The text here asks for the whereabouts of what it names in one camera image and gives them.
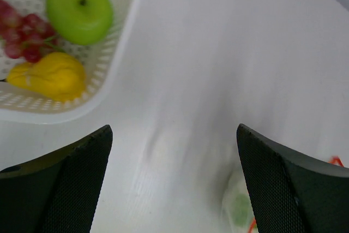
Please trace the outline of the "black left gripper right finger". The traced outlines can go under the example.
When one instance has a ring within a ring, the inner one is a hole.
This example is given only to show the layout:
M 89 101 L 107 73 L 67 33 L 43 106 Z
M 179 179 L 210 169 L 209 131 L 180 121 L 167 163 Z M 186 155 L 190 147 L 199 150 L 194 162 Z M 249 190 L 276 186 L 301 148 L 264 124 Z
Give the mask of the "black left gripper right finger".
M 237 128 L 237 147 L 259 232 L 348 232 L 348 168 L 244 124 Z

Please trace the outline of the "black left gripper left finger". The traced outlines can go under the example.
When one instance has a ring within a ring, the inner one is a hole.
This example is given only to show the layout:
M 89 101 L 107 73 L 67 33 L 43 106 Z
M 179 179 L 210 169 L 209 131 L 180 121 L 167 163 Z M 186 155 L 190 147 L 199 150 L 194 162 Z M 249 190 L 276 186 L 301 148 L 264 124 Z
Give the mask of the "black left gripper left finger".
M 1 171 L 1 232 L 90 232 L 113 132 L 82 139 Z

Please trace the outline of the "clear zip bag orange zipper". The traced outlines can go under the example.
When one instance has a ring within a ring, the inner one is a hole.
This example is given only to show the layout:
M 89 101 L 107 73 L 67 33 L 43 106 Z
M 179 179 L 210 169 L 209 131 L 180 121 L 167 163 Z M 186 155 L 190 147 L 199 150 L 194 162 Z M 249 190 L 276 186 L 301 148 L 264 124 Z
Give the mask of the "clear zip bag orange zipper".
M 348 232 L 348 178 L 245 153 L 222 200 L 232 232 Z

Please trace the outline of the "red grape bunch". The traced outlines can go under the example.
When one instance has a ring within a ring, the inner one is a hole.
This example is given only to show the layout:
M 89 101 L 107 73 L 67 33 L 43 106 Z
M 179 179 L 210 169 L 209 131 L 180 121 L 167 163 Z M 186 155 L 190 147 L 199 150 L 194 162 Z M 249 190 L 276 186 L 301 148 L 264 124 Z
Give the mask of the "red grape bunch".
M 7 57 L 24 58 L 29 63 L 60 50 L 59 35 L 48 22 L 35 13 L 22 16 L 4 0 L 1 0 L 1 41 Z

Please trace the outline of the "green apple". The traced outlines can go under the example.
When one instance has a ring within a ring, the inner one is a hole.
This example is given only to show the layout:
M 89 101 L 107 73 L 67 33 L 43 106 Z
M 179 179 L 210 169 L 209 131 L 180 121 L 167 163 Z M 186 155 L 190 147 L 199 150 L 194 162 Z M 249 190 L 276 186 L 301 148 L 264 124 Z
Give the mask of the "green apple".
M 46 0 L 46 15 L 55 31 L 77 45 L 103 40 L 113 23 L 110 0 Z

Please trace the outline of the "white cauliflower with green leaves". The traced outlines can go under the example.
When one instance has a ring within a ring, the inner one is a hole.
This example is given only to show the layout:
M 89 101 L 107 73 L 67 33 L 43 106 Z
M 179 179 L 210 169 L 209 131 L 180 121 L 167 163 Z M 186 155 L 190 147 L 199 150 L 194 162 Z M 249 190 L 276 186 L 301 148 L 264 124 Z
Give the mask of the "white cauliflower with green leaves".
M 258 232 L 241 169 L 231 173 L 222 198 L 222 215 L 227 219 L 231 232 Z

